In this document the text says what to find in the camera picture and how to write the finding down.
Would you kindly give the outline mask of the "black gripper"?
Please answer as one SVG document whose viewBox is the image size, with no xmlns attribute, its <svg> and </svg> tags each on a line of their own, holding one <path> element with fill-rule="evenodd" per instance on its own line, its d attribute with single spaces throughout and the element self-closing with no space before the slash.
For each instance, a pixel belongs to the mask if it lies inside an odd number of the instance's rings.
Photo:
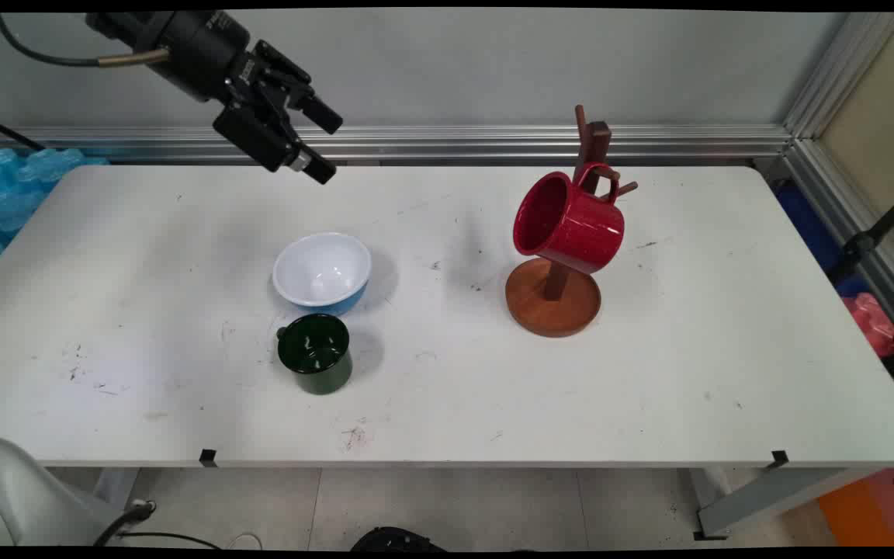
<svg viewBox="0 0 894 559">
<path fill-rule="evenodd" d="M 337 167 L 302 141 L 288 109 L 300 111 L 327 134 L 343 117 L 316 95 L 311 75 L 260 40 L 225 11 L 134 12 L 133 52 L 166 50 L 151 68 L 198 102 L 221 104 L 213 130 L 276 172 L 287 167 L 325 184 Z"/>
</svg>

